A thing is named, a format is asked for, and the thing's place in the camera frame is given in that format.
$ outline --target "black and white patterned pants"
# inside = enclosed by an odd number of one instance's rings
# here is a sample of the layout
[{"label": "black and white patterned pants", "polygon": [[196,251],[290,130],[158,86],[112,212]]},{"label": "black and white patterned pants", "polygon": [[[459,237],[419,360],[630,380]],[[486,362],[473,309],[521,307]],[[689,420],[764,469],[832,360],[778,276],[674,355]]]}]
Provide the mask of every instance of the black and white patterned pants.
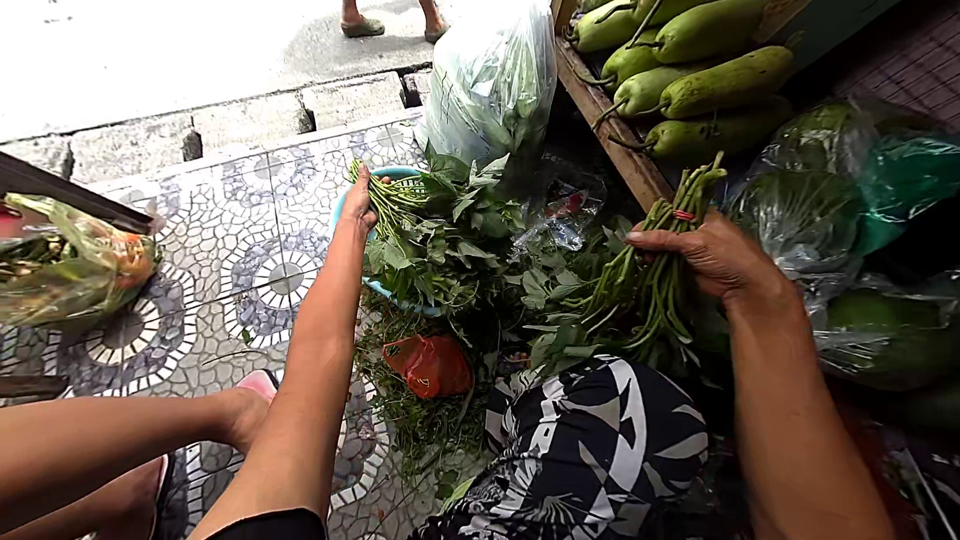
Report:
[{"label": "black and white patterned pants", "polygon": [[682,494],[707,460],[683,390],[614,356],[498,383],[487,432],[499,456],[412,538],[636,538],[651,505]]}]

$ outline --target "hand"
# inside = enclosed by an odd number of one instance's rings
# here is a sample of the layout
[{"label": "hand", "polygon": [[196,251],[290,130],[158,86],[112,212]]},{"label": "hand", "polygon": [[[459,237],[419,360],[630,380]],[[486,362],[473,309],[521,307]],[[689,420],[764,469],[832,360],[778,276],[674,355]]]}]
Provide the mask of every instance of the hand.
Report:
[{"label": "hand", "polygon": [[725,303],[738,297],[778,298],[796,289],[760,246],[732,221],[711,209],[704,224],[689,233],[655,230],[627,234],[627,243],[642,250],[683,255],[697,273],[697,283]]},{"label": "hand", "polygon": [[[341,221],[356,223],[364,234],[369,233],[376,225],[376,212],[370,208],[370,181],[370,169],[361,163],[357,181],[347,192],[344,209],[340,213]],[[380,182],[389,184],[390,178],[384,177]]]}]

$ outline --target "slipper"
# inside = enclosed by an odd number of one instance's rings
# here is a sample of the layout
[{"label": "slipper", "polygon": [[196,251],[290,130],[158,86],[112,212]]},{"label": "slipper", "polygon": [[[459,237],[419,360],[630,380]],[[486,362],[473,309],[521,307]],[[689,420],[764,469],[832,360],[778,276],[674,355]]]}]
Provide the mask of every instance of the slipper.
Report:
[{"label": "slipper", "polygon": [[151,527],[150,540],[157,540],[162,538],[160,534],[160,524],[163,523],[163,520],[160,519],[160,516],[163,515],[164,504],[167,501],[167,495],[170,493],[170,486],[173,484],[174,478],[174,464],[177,459],[177,454],[170,452],[162,456],[163,464],[160,466],[160,475],[159,475],[159,486],[156,489],[156,512],[154,513],[154,526]]},{"label": "slipper", "polygon": [[274,372],[269,369],[258,369],[249,372],[246,377],[237,382],[237,387],[249,388],[272,403],[280,388],[280,382],[276,380]]},{"label": "slipper", "polygon": [[386,31],[382,22],[377,19],[368,19],[367,17],[364,17],[363,22],[358,24],[341,22],[340,30],[344,32],[344,36],[346,37],[382,36]]},{"label": "slipper", "polygon": [[446,31],[450,29],[450,25],[446,24],[446,19],[440,19],[441,27],[437,32],[424,32],[423,38],[426,39],[427,43],[436,44],[437,41],[440,41],[440,38],[446,34]]}]

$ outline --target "white plastic bag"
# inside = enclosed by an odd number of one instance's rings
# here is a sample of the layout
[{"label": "white plastic bag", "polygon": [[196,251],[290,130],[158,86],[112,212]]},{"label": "white plastic bag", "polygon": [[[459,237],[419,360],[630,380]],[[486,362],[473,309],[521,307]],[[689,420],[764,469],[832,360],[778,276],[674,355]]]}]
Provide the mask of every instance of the white plastic bag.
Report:
[{"label": "white plastic bag", "polygon": [[529,179],[556,88],[550,3],[473,3],[434,49],[418,140],[481,168],[510,154],[505,181]]}]

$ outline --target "pink shoe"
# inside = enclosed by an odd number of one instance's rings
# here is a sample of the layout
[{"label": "pink shoe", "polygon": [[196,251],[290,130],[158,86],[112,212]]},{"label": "pink shoe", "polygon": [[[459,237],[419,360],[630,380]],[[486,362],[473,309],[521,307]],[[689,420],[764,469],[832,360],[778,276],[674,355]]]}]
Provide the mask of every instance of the pink shoe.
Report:
[{"label": "pink shoe", "polygon": [[248,373],[240,382],[237,382],[237,386],[249,388],[272,403],[277,390],[280,388],[280,382],[276,380],[274,372],[269,369],[258,369]]}]

